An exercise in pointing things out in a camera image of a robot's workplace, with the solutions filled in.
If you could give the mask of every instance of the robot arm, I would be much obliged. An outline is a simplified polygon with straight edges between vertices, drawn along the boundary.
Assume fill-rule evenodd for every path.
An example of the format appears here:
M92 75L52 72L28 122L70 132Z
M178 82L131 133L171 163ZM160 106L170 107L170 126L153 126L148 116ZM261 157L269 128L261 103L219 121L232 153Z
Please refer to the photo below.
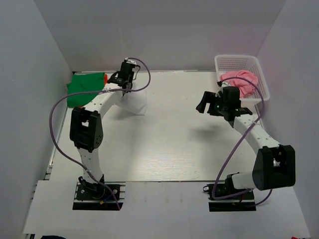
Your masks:
M103 90L131 89L134 76L133 69L136 66L135 61L126 59L121 65L121 70L110 77ZM103 140L102 118L112 105L121 100L124 94L127 93L112 91L98 94L84 107L75 107L71 115L70 139L80 153L82 164L88 168L96 179L103 183L104 175L100 168L98 152L98 147ZM99 191L99 185L91 179L85 170L83 170L83 176L79 177L79 181L91 191Z
M254 123L255 118L248 108L241 107L239 89L223 85L218 93L205 92L196 109L204 113L209 103L208 113L223 116L242 135ZM225 185L231 194L241 189L267 190L290 187L295 184L295 151L290 145L283 146L270 137L259 123L247 133L245 139L257 157L252 172L227 176Z

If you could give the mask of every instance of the white basket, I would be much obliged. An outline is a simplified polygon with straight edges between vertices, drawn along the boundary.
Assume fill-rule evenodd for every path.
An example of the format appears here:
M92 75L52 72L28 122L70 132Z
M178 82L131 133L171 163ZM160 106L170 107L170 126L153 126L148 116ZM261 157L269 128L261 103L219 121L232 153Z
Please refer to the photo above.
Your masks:
M263 95L264 101L269 100L270 95L266 80L261 70L259 61L254 56L245 55L218 55L215 56L215 67L218 81L220 76L229 71L247 70L254 73L258 77L258 89ZM247 98L241 98L242 107L254 106L261 102L261 98L257 91Z

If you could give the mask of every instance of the black mounting base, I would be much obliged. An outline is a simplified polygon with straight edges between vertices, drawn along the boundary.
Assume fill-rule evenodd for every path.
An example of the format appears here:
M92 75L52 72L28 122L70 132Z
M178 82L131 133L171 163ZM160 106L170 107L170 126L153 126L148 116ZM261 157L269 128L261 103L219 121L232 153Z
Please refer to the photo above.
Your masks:
M117 193L115 194L116 199L118 200L120 198L120 184L106 184L109 186L112 190L113 193L116 190ZM92 201L92 200L104 200L108 198L111 195L110 191L105 188L105 190L102 191L99 195L96 193L92 193L89 189L85 188L82 184L78 185L78 189L76 191L76 199L79 201Z
M215 200L212 197L214 184L207 184L203 188L204 192L209 195L209 211L210 212L242 212L242 211L255 211L255 196L253 191L242 194L237 197L225 199L225 200ZM216 197L223 197L230 195L227 185L223 183L217 184L217 189L215 192Z
M125 184L106 184L109 186L122 208L124 202ZM89 210L89 211L118 211L110 191L105 188L102 192L90 190L89 188L78 184L76 195L73 202L73 210Z

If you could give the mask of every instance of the pink cloth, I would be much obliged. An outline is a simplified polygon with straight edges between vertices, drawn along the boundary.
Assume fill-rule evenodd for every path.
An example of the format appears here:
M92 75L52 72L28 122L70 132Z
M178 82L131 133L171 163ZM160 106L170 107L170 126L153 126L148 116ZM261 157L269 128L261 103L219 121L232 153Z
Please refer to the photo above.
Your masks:
M220 76L220 80L234 76L245 78L254 85L258 85L258 77L254 73L246 70L227 72ZM227 80L226 82L228 82L231 86L237 86L239 88L240 98L251 96L255 92L255 88L246 81L240 79L231 79Z

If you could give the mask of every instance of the white backdrop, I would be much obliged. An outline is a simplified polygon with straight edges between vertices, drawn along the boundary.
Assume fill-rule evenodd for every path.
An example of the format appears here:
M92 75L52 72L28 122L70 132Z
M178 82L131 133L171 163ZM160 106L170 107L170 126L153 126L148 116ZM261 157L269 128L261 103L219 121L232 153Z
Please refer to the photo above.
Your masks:
M71 71L32 0L1 1L0 32L0 238L16 239L52 152L49 113Z
M270 91L264 125L296 150L294 187L312 238L319 238L319 1L288 0L258 53Z
M286 0L35 0L72 71L213 70L217 54L256 55Z

